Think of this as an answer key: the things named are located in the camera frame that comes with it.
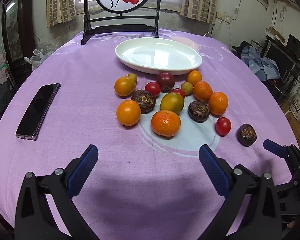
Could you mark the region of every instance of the blue cloth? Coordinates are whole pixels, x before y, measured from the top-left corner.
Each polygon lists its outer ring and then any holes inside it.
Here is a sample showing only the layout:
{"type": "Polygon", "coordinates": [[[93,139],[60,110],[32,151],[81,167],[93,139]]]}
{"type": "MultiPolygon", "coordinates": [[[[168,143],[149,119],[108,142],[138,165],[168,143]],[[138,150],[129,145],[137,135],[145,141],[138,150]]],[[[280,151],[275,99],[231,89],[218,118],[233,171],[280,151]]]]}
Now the blue cloth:
{"type": "Polygon", "coordinates": [[[246,46],[242,50],[241,60],[261,81],[280,77],[276,62],[266,57],[261,58],[260,53],[252,46],[246,46]]]}

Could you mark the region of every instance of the phone screen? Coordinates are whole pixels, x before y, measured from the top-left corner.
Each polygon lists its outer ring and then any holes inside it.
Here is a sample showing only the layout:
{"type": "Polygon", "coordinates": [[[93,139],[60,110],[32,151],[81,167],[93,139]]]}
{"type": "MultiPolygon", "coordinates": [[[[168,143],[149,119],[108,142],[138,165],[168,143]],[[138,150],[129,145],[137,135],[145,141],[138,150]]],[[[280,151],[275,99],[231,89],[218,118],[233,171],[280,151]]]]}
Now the phone screen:
{"type": "Polygon", "coordinates": [[[39,89],[19,124],[16,132],[17,137],[36,139],[43,118],[59,88],[60,83],[42,86],[39,89]]]}

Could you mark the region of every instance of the plastic bucket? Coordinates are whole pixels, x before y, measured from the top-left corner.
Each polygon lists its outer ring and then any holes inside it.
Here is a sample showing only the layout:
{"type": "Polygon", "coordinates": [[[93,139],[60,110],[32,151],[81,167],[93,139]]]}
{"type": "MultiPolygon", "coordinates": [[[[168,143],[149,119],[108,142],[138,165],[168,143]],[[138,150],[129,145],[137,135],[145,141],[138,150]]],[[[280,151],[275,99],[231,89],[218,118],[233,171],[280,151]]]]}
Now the plastic bucket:
{"type": "Polygon", "coordinates": [[[290,102],[289,108],[294,117],[300,121],[300,88],[290,102]]]}

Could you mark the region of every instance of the purple tablecloth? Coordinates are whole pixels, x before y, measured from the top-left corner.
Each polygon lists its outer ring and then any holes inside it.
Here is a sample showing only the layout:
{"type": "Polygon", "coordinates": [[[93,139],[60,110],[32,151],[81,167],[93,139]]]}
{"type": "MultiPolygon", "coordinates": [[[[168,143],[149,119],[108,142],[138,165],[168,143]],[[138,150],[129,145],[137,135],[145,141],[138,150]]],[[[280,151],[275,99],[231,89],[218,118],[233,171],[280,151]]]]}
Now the purple tablecloth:
{"type": "MultiPolygon", "coordinates": [[[[73,198],[81,215],[101,239],[197,239],[221,207],[218,196],[198,159],[207,143],[230,164],[243,164],[257,175],[270,172],[275,184],[291,178],[285,161],[262,147],[265,139],[281,145],[296,144],[292,130],[267,88],[225,45],[212,38],[161,29],[160,37],[183,42],[202,55],[203,79],[214,91],[224,92],[229,107],[224,114],[232,123],[225,137],[216,135],[210,117],[192,122],[186,108],[181,129],[172,139],[150,130],[151,114],[138,125],[122,127],[116,108],[123,99],[114,82],[128,73],[138,76],[137,89],[155,80],[134,71],[115,56],[114,48],[126,39],[149,33],[112,33],[94,36],[80,45],[82,33],[51,55],[21,86],[0,122],[0,213],[14,225],[15,208],[24,175],[51,174],[65,167],[94,144],[99,160],[79,196],[73,198]],[[16,138],[15,132],[32,98],[42,85],[61,83],[36,141],[16,138]],[[243,147],[235,133],[250,123],[258,139],[243,147]]],[[[176,77],[176,87],[186,76],[176,77]]],[[[67,232],[49,202],[59,228],[67,232]]],[[[235,230],[242,211],[231,229],[235,230]]]]}

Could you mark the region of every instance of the curtain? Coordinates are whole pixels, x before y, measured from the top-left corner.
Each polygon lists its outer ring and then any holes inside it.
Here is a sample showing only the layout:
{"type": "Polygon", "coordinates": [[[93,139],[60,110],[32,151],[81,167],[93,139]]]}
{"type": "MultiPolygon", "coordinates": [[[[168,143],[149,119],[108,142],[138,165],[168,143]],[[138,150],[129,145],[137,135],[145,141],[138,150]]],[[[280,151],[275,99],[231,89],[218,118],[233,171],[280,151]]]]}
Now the curtain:
{"type": "Polygon", "coordinates": [[[217,0],[183,0],[180,15],[215,24],[217,0]]]}
{"type": "Polygon", "coordinates": [[[74,0],[46,0],[47,27],[76,18],[74,0]]]}

